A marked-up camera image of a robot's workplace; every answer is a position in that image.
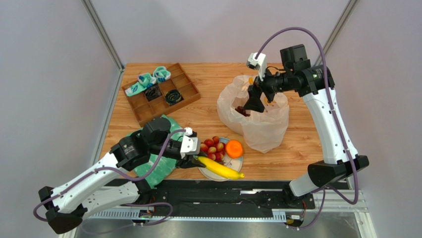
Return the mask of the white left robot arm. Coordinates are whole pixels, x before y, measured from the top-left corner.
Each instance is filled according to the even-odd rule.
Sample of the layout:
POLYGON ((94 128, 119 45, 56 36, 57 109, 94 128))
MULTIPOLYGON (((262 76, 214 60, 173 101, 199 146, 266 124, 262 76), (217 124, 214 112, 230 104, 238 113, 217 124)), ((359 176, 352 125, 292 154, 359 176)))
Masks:
POLYGON ((112 146, 102 159, 65 184, 39 190, 40 221, 57 234, 118 205, 141 204, 174 169, 201 167, 200 141, 191 128, 156 117, 112 146))

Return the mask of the red fake fruit bunch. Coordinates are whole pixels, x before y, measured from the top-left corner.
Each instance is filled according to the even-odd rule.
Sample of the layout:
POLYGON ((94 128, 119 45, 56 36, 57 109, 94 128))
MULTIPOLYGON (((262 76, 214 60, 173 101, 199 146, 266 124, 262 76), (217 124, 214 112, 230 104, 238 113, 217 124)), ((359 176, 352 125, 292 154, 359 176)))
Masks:
POLYGON ((211 139, 206 139, 200 143, 201 151, 205 153, 206 157, 223 164, 225 157, 225 147, 228 139, 214 136, 211 139))

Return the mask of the translucent white plastic bag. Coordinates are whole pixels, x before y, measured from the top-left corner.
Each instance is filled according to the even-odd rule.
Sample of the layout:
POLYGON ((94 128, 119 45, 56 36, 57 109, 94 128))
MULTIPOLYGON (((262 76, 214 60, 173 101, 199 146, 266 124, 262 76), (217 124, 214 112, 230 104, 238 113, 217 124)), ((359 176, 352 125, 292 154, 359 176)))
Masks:
POLYGON ((236 111, 247 99, 248 86, 253 78, 249 75, 236 76, 220 93, 217 100, 217 113, 223 124, 243 136, 245 143, 261 153, 280 146, 289 124, 289 105, 287 97, 278 93, 271 103, 264 94, 261 102, 264 112, 246 111, 249 116, 236 111))

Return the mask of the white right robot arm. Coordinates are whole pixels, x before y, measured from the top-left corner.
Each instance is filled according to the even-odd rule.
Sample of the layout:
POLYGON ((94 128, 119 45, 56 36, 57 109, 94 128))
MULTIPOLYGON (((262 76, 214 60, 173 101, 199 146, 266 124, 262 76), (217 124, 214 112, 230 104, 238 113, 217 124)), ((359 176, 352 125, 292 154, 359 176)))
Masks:
POLYGON ((280 54, 285 72, 275 74, 267 68, 265 54, 250 54, 246 65, 258 75, 248 88, 244 109, 263 113, 262 95, 272 102, 277 93, 295 91, 303 99, 321 141, 323 160, 308 165, 304 175, 284 187, 288 198, 298 199, 352 176, 367 167, 369 160, 358 153, 347 134, 329 70, 323 65, 312 66, 304 45, 282 49, 280 54))

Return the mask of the yellow fake banana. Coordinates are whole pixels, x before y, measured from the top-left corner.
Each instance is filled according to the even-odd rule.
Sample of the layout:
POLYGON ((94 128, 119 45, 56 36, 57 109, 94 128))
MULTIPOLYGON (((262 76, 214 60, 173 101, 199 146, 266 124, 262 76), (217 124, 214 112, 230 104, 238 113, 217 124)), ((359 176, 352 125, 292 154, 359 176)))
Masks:
POLYGON ((205 165, 205 169, 225 179, 237 180, 245 177, 243 173, 221 165, 208 157, 199 156, 197 160, 205 165))

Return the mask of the orange fake tangerine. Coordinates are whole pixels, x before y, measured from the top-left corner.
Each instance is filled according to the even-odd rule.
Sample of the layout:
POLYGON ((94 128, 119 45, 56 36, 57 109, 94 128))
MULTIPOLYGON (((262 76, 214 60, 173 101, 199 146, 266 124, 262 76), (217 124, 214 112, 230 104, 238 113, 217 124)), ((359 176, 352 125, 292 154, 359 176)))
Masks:
POLYGON ((237 140, 229 140, 225 146, 226 154, 232 158, 237 159, 243 156, 244 150, 242 144, 237 140))

